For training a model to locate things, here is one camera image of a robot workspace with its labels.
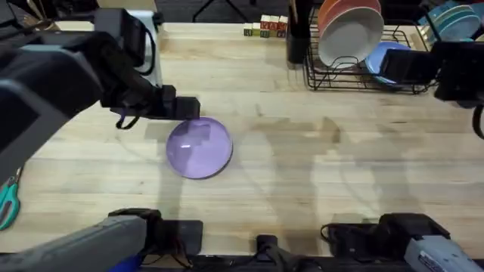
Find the purple bowl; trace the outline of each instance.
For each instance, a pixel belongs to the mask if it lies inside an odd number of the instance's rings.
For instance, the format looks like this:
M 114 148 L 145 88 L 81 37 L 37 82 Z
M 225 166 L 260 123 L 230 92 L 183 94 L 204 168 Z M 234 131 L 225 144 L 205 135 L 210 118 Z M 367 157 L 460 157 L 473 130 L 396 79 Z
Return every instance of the purple bowl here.
M 210 178 L 230 161 L 232 139 L 225 126 L 212 118 L 183 121 L 166 142 L 166 157 L 185 178 Z

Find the butcher block countertop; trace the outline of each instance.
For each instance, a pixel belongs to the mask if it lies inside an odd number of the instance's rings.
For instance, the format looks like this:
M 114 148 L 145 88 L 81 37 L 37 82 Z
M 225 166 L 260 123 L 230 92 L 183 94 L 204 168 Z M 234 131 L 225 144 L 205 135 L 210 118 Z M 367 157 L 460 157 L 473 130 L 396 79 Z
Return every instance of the butcher block countertop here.
M 310 91 L 303 70 L 288 69 L 283 39 L 243 37 L 240 24 L 163 27 L 163 83 L 226 125 L 228 167 L 207 180 L 180 178 L 165 154 L 178 122 L 140 120 L 120 131 L 118 116 L 96 104 L 26 163 L 20 214 L 0 232 L 0 252 L 144 207 L 201 220 L 203 254 L 249 254 L 258 234 L 273 233 L 293 253 L 329 255 L 322 224 L 419 212 L 484 257 L 484 141 L 471 111 L 432 92 Z

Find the green scissors handle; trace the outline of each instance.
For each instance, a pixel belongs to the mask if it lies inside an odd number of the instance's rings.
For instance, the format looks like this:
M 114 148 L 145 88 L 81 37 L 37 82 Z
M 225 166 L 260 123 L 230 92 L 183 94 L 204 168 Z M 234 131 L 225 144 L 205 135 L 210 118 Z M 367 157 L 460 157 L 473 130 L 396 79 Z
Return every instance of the green scissors handle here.
M 20 200 L 17 197 L 19 177 L 16 178 L 12 177 L 12 181 L 0 192 L 0 230 L 10 227 L 20 210 Z

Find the wooden block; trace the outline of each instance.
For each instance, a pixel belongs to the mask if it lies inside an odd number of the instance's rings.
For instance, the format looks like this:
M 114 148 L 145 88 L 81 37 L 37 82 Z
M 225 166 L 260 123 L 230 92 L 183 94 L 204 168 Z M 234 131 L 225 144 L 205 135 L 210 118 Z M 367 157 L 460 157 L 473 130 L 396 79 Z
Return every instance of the wooden block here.
M 271 17 L 268 15 L 262 15 L 260 18 L 260 29 L 269 29 L 269 23 L 271 22 Z
M 268 38 L 271 35 L 269 29 L 261 29 L 260 30 L 260 37 L 261 38 Z
M 285 38 L 286 30 L 278 30 L 278 38 Z
M 279 24 L 279 17 L 271 16 L 271 19 L 269 22 L 269 30 L 278 30 L 278 24 Z
M 260 36 L 260 23 L 252 24 L 252 36 Z
M 285 16 L 279 17 L 278 30 L 286 30 L 288 19 Z
M 252 35 L 252 24 L 245 23 L 244 24 L 244 36 L 250 37 Z

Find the white bowl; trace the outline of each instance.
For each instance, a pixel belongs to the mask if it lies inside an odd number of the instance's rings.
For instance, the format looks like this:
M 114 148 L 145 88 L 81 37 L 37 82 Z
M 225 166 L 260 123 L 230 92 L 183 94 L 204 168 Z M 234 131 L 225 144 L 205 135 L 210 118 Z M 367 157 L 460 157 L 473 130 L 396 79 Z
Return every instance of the white bowl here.
M 362 62 L 377 47 L 383 27 L 381 14 L 373 8 L 350 8 L 332 19 L 322 31 L 319 58 L 334 69 Z

